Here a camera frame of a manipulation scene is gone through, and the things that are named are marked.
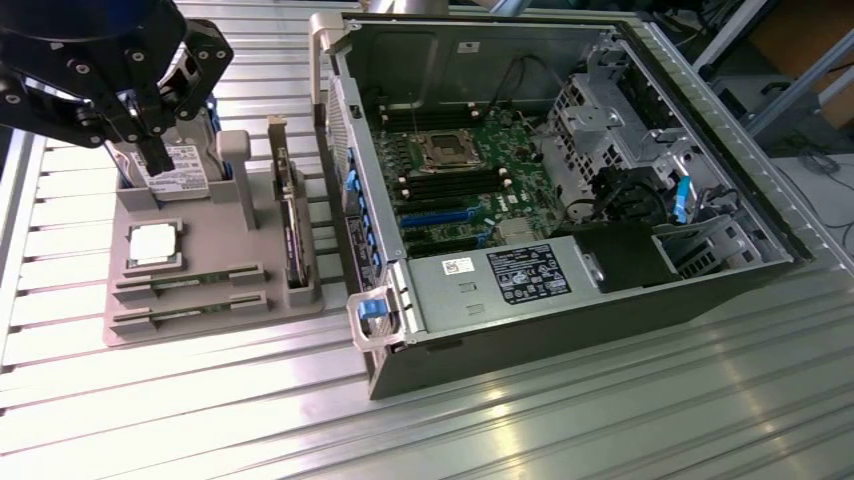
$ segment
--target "power supply label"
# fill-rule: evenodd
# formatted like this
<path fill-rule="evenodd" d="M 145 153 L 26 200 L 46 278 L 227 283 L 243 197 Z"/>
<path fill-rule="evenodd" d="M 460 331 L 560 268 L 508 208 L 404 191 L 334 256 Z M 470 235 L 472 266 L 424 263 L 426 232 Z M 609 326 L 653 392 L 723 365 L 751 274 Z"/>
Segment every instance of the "power supply label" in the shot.
<path fill-rule="evenodd" d="M 509 304 L 517 305 L 573 291 L 549 244 L 490 253 L 488 258 Z"/>

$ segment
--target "cpu socket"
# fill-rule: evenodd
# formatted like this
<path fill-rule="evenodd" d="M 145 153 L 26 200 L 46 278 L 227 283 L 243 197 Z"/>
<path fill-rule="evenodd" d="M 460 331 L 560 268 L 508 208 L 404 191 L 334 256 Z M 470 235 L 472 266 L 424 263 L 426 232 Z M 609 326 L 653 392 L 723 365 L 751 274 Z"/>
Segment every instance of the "cpu socket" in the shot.
<path fill-rule="evenodd" d="M 474 170 L 482 166 L 481 157 L 469 132 L 442 132 L 417 137 L 422 148 L 426 173 Z"/>

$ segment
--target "white sticker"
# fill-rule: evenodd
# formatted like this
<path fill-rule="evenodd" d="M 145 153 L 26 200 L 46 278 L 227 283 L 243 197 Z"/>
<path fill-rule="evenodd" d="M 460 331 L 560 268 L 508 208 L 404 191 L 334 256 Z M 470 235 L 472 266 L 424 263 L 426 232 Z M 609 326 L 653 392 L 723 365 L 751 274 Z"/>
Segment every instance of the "white sticker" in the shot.
<path fill-rule="evenodd" d="M 481 42 L 460 42 L 457 53 L 478 53 L 481 50 Z"/>
<path fill-rule="evenodd" d="M 474 272 L 476 265 L 472 263 L 472 258 L 456 258 L 454 260 L 444 260 L 442 268 L 445 268 L 446 275 L 456 275 L 458 273 Z"/>
<path fill-rule="evenodd" d="M 209 178 L 202 167 L 199 150 L 194 145 L 167 146 L 166 151 L 173 157 L 175 170 L 163 172 L 157 177 L 149 175 L 146 163 L 138 153 L 131 153 L 139 173 L 153 193 L 193 192 L 209 189 Z"/>

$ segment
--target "robotic arm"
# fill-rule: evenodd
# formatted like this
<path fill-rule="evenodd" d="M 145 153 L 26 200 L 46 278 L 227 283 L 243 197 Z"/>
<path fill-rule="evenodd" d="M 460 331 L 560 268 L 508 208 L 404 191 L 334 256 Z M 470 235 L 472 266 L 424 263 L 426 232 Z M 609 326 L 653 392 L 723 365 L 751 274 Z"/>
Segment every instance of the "robotic arm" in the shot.
<path fill-rule="evenodd" d="M 0 0 L 0 124 L 87 148 L 135 144 L 155 176 L 175 168 L 161 135 L 197 117 L 233 58 L 217 25 L 171 0 Z"/>

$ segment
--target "computer chassis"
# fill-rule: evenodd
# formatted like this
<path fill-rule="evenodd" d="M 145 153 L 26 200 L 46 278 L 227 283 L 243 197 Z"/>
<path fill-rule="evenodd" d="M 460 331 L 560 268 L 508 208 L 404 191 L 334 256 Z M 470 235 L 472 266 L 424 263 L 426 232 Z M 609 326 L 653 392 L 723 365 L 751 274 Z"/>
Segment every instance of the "computer chassis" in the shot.
<path fill-rule="evenodd" d="M 685 323 L 813 258 L 641 18 L 312 23 L 372 398 Z"/>

